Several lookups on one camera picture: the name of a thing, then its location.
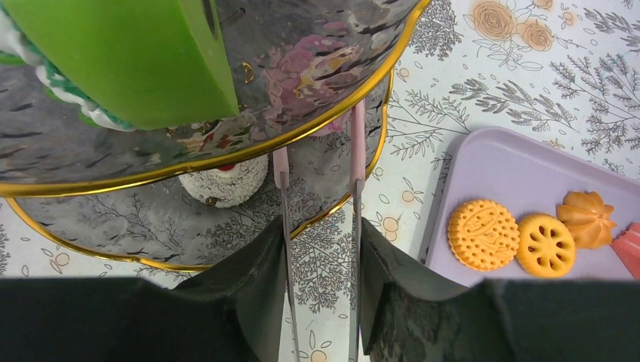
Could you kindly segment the three-tier glass cake stand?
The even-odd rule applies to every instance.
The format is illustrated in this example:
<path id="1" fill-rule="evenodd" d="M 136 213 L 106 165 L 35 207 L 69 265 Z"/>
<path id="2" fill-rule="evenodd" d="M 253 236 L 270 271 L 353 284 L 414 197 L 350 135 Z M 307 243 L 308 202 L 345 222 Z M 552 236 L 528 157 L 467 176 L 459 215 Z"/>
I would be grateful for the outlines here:
<path id="1" fill-rule="evenodd" d="M 1 53 L 1 195 L 41 235 L 91 256 L 181 272 L 235 252 L 280 214 L 272 153 L 288 150 L 292 230 L 349 198 L 351 109 L 365 102 L 365 176 L 380 157 L 392 69 L 425 1 L 213 1 L 239 114 L 155 130 L 91 124 Z M 344 112 L 342 132 L 311 137 Z M 208 206 L 179 175 L 262 155 L 246 202 Z"/>

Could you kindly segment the pink cake slice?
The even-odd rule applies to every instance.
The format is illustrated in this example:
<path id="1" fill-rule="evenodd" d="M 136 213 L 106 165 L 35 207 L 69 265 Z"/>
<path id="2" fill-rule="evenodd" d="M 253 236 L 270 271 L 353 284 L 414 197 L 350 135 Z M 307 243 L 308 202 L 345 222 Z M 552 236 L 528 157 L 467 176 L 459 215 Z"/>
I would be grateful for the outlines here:
<path id="1" fill-rule="evenodd" d="M 630 224 L 612 242 L 611 247 L 627 271 L 639 279 L 639 223 Z"/>

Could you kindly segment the pink handled tongs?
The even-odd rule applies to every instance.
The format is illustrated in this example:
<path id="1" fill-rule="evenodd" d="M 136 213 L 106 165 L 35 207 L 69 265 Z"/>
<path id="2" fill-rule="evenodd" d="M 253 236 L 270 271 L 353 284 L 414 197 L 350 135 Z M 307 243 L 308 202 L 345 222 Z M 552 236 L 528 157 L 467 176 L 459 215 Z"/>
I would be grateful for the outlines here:
<path id="1" fill-rule="evenodd" d="M 349 313 L 349 359 L 357 361 L 360 345 L 360 302 L 361 302 L 361 247 L 362 247 L 362 192 L 365 187 L 366 141 L 365 102 L 359 101 L 351 109 L 350 117 L 351 159 L 349 191 L 352 196 L 354 216 L 352 218 L 352 250 L 355 252 L 351 263 L 351 286 L 354 304 Z M 291 232 L 288 212 L 287 188 L 289 185 L 288 150 L 283 147 L 272 153 L 275 185 L 280 189 L 283 234 L 285 238 L 285 258 L 287 268 L 288 301 L 291 310 L 291 329 L 294 341 L 294 358 L 300 360 L 300 339 L 295 311 L 294 275 L 292 263 Z"/>

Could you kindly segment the pink sugared cake ball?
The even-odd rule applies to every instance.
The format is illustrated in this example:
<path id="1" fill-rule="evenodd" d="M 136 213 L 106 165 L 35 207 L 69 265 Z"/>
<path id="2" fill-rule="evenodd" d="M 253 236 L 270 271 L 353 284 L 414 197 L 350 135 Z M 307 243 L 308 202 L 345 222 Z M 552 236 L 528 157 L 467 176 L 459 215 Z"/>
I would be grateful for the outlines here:
<path id="1" fill-rule="evenodd" d="M 331 123 L 325 125 L 324 127 L 318 129 L 316 132 L 311 134 L 311 137 L 323 137 L 332 133 L 342 132 L 346 127 L 346 123 L 349 120 L 350 112 L 344 112 L 339 117 L 335 118 Z"/>

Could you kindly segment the green striped cake piece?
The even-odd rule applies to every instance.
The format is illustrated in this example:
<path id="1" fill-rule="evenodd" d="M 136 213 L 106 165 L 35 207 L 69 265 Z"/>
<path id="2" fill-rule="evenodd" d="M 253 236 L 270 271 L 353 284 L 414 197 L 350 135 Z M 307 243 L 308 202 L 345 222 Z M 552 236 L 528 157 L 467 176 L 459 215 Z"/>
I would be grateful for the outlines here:
<path id="1" fill-rule="evenodd" d="M 100 127 L 239 114 L 213 1 L 3 1 L 1 53 Z"/>

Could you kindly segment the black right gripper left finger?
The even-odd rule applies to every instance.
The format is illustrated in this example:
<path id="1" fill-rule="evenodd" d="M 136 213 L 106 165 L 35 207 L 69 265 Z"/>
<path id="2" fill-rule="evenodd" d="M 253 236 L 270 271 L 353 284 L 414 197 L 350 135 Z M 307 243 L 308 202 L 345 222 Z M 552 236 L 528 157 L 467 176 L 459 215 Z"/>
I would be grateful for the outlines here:
<path id="1" fill-rule="evenodd" d="M 276 361 L 285 297 L 277 216 L 168 289 L 142 278 L 1 282 L 3 361 Z"/>

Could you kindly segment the grey speckled cake ball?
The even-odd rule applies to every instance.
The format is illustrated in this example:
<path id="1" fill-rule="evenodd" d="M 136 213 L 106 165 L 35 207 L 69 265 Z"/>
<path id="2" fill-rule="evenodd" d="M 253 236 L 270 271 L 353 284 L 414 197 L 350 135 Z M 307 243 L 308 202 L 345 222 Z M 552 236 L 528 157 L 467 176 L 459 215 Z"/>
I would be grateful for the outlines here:
<path id="1" fill-rule="evenodd" d="M 269 169 L 269 156 L 262 155 L 227 167 L 178 176 L 186 192 L 212 207 L 238 206 L 262 186 Z"/>

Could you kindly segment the orange swirl cookie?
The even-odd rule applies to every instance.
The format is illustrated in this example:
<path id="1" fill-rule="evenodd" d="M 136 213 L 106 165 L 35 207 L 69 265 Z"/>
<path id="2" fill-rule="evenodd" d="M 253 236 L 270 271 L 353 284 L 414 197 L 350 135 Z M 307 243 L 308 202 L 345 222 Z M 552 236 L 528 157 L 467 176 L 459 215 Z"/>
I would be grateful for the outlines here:
<path id="1" fill-rule="evenodd" d="M 593 250 L 613 242 L 614 211 L 597 192 L 569 192 L 555 208 L 556 218 L 568 228 L 576 247 Z"/>

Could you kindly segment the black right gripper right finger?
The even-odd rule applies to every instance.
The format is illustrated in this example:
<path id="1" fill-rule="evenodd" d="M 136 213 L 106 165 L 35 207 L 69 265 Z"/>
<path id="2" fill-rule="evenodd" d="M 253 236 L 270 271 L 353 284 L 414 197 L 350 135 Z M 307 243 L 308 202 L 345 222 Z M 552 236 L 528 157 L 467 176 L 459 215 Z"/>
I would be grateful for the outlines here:
<path id="1" fill-rule="evenodd" d="M 362 223 L 360 323 L 372 361 L 637 361 L 636 281 L 487 279 L 429 270 Z"/>

